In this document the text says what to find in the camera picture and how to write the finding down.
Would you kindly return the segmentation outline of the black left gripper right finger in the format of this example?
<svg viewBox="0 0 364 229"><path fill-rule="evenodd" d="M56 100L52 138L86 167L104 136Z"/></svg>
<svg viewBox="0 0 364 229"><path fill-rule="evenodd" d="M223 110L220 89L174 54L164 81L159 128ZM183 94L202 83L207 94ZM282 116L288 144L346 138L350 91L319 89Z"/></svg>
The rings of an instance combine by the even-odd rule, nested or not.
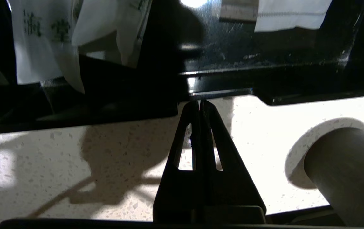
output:
<svg viewBox="0 0 364 229"><path fill-rule="evenodd" d="M266 206L217 108L201 101L207 223L265 224Z"/></svg>

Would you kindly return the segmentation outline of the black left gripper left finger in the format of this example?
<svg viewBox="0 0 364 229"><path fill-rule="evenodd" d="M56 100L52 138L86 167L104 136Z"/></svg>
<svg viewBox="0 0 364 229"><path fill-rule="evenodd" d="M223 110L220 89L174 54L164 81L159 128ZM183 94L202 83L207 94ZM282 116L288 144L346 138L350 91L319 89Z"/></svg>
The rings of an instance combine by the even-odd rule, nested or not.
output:
<svg viewBox="0 0 364 229"><path fill-rule="evenodd" d="M187 126L191 124L193 170L180 170L180 157ZM203 149L198 102L187 103L182 110L170 153L153 204L155 223L196 223L203 205Z"/></svg>

